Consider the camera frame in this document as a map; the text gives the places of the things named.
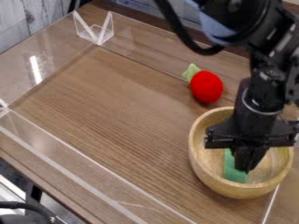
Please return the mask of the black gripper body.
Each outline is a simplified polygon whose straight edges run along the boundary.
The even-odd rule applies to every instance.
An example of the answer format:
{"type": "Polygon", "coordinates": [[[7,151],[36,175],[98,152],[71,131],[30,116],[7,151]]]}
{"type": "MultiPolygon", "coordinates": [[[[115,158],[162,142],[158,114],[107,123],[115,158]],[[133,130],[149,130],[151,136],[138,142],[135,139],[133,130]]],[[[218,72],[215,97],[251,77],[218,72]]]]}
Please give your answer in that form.
{"type": "Polygon", "coordinates": [[[207,149],[230,148],[233,152],[250,153],[295,145],[299,122],[281,121],[281,110],[259,111],[249,104],[250,82],[245,79],[239,84],[233,114],[206,129],[207,149]]]}

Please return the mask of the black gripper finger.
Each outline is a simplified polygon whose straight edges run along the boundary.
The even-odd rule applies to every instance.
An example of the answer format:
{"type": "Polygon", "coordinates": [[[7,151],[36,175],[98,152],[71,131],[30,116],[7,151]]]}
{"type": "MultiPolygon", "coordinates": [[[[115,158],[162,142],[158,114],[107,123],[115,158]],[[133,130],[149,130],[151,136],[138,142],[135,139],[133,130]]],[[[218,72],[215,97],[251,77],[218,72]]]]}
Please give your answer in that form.
{"type": "Polygon", "coordinates": [[[231,152],[235,158],[235,168],[242,172],[249,172],[251,149],[249,147],[235,147],[231,152]]]}
{"type": "Polygon", "coordinates": [[[251,172],[257,168],[259,162],[267,154],[267,151],[269,148],[266,146],[251,147],[247,149],[246,172],[251,172]]]}

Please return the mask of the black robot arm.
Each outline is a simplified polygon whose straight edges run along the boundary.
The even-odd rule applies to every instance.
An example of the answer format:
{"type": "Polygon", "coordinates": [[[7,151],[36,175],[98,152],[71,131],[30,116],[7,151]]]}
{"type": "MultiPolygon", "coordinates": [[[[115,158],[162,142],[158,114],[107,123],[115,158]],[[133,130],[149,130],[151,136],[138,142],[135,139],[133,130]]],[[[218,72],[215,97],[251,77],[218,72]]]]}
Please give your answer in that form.
{"type": "Polygon", "coordinates": [[[299,107],[299,15],[282,0],[201,0],[205,34],[222,46],[250,52],[233,114],[207,128],[206,147],[229,148],[235,168],[251,172],[273,147],[293,146],[299,122],[281,118],[299,107]]]}

